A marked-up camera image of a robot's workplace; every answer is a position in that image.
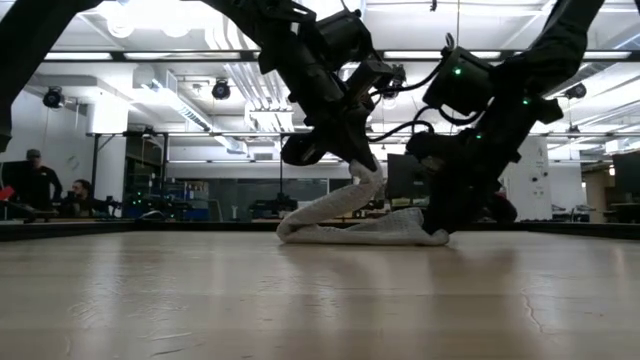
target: security camera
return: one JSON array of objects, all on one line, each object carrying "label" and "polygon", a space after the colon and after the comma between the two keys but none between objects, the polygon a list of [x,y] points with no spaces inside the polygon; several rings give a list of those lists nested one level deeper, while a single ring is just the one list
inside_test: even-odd
[{"label": "security camera", "polygon": [[[404,70],[404,66],[402,64],[393,64],[393,78],[389,84],[389,89],[399,89],[405,81],[407,81],[407,72]],[[392,100],[396,97],[398,97],[397,91],[388,91],[382,94],[382,98],[385,100]]]},{"label": "security camera", "polygon": [[51,86],[42,98],[42,103],[49,109],[61,109],[64,107],[65,101],[62,88],[59,86]]},{"label": "security camera", "polygon": [[228,82],[229,80],[225,78],[216,79],[216,84],[213,86],[213,91],[211,91],[214,99],[226,100],[231,96],[231,89],[229,89]]},{"label": "security camera", "polygon": [[583,97],[587,96],[587,87],[584,86],[583,83],[579,83],[576,86],[565,91],[563,95],[566,96],[567,99],[582,99]]}]

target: folded cloth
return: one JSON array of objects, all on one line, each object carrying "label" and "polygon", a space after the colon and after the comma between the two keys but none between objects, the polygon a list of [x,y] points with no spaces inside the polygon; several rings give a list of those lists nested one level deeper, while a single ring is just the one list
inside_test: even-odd
[{"label": "folded cloth", "polygon": [[291,244],[431,246],[449,242],[449,234],[444,230],[433,235],[422,230],[424,218],[416,208],[396,211],[347,229],[319,226],[322,221],[362,208],[384,185],[382,169],[377,161],[375,172],[353,161],[349,164],[349,173],[360,182],[338,189],[289,214],[276,230],[280,240]]}]

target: desk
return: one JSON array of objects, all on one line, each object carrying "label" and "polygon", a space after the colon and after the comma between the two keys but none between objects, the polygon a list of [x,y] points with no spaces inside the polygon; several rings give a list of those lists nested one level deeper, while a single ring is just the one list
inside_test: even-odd
[{"label": "desk", "polygon": [[613,208],[613,210],[615,211],[615,218],[618,220],[618,222],[624,224],[640,223],[640,204],[611,204],[611,208]]}]

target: red object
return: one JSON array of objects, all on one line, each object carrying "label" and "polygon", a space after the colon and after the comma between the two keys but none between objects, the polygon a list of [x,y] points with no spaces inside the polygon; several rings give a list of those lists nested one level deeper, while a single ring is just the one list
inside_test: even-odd
[{"label": "red object", "polygon": [[11,186],[7,186],[6,188],[0,190],[0,201],[7,200],[15,194],[15,191]]}]

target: computer screen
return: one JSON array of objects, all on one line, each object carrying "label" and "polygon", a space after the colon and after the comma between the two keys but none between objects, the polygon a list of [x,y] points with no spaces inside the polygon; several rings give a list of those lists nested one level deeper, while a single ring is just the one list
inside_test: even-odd
[{"label": "computer screen", "polygon": [[412,155],[389,154],[387,196],[390,199],[421,199],[429,196],[427,169]]},{"label": "computer screen", "polygon": [[613,155],[616,188],[628,193],[640,192],[640,152]]}]

